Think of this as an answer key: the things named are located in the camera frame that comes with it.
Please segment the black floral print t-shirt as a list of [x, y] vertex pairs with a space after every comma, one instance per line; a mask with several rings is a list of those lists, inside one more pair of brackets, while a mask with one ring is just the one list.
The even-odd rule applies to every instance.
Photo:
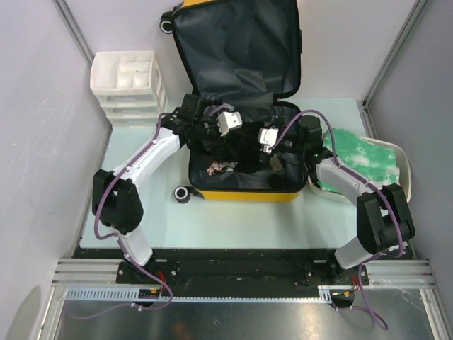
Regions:
[[202, 167], [208, 176], [237, 171], [245, 174], [263, 168], [261, 145], [258, 133], [268, 123], [244, 123], [241, 128], [224, 136], [224, 142], [217, 145], [201, 145], [200, 128], [196, 125], [189, 134], [188, 148], [193, 161]]

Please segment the green cloth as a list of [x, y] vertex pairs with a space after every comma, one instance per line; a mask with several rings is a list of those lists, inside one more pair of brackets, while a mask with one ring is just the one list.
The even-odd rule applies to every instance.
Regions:
[[338, 161], [377, 185], [399, 184], [395, 151], [375, 144], [349, 130], [333, 128]]

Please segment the yellow Pikachu hard-shell suitcase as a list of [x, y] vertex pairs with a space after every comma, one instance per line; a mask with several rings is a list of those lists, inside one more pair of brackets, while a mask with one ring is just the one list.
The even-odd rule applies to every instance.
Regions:
[[[243, 124], [263, 122], [281, 130], [298, 114], [289, 102], [302, 77], [296, 1], [185, 1], [163, 13], [160, 29], [173, 36], [195, 95], [232, 105]], [[269, 165], [274, 154], [281, 171]], [[189, 182], [208, 200], [294, 200], [307, 181], [302, 160], [262, 151], [261, 160], [257, 172], [208, 176], [190, 155]], [[285, 178], [280, 190], [269, 187], [272, 174]]]

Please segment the white plastic drawer organizer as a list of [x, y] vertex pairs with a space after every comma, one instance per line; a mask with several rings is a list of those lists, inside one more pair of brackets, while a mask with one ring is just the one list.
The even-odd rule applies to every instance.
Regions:
[[168, 107], [153, 50], [97, 52], [90, 88], [114, 128], [151, 127]]

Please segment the small beige bottle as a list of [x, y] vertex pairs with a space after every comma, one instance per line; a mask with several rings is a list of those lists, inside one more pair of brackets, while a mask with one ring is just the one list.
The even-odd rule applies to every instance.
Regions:
[[273, 171], [281, 171], [283, 168], [282, 163], [276, 154], [272, 155], [272, 157], [270, 158], [269, 165], [271, 166]]

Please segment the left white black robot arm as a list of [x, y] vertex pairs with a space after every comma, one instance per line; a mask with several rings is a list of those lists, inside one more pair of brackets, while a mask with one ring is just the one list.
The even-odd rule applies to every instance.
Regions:
[[156, 275], [156, 265], [149, 261], [153, 250], [141, 226], [143, 184], [185, 145], [190, 130], [203, 118], [217, 118], [233, 110], [228, 103], [186, 94], [181, 106], [158, 115], [154, 134], [129, 159], [110, 171], [99, 169], [94, 174], [91, 209], [95, 237], [116, 239], [133, 263], [131, 273], [139, 282], [148, 283]]

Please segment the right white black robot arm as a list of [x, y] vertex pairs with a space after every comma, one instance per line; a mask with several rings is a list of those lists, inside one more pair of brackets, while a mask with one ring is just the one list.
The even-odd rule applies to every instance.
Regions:
[[325, 115], [303, 110], [283, 130], [273, 128], [270, 135], [264, 152], [301, 153], [309, 177], [334, 187], [356, 208], [356, 235], [328, 260], [326, 275], [332, 283], [343, 284], [352, 268], [380, 256], [403, 256], [405, 242], [415, 236], [403, 188], [397, 183], [379, 185], [348, 166], [338, 155], [337, 137]]

